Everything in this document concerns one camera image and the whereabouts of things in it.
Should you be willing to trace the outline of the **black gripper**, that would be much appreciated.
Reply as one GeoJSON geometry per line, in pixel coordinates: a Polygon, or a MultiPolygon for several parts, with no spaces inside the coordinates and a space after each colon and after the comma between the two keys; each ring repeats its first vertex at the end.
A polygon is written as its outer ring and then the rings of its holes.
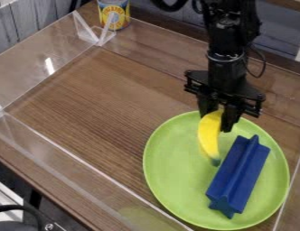
{"type": "Polygon", "coordinates": [[[197,96],[200,116],[224,105],[221,131],[228,133],[243,113],[260,117],[267,96],[247,81],[248,58],[209,60],[208,70],[187,70],[184,89],[197,96]]]}

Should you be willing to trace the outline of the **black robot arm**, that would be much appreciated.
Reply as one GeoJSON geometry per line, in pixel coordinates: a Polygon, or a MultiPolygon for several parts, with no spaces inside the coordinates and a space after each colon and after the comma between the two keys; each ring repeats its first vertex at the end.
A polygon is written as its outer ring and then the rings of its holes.
{"type": "Polygon", "coordinates": [[[208,69],[187,70],[185,90],[196,94],[201,116],[221,110],[220,131],[228,133],[244,114],[262,115],[266,94],[247,80],[248,52],[260,35],[262,21],[256,0],[152,0],[167,12],[180,11],[187,3],[204,16],[209,36],[208,69]]]}

